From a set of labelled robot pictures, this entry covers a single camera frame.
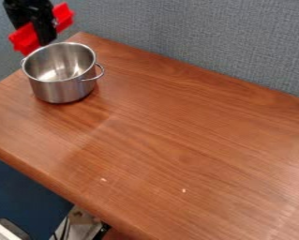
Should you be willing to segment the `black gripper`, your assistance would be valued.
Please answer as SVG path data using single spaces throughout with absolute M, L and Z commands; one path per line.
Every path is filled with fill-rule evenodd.
M 41 46 L 47 45 L 55 39 L 53 4 L 49 0 L 2 0 L 2 6 L 14 29 L 31 22 Z

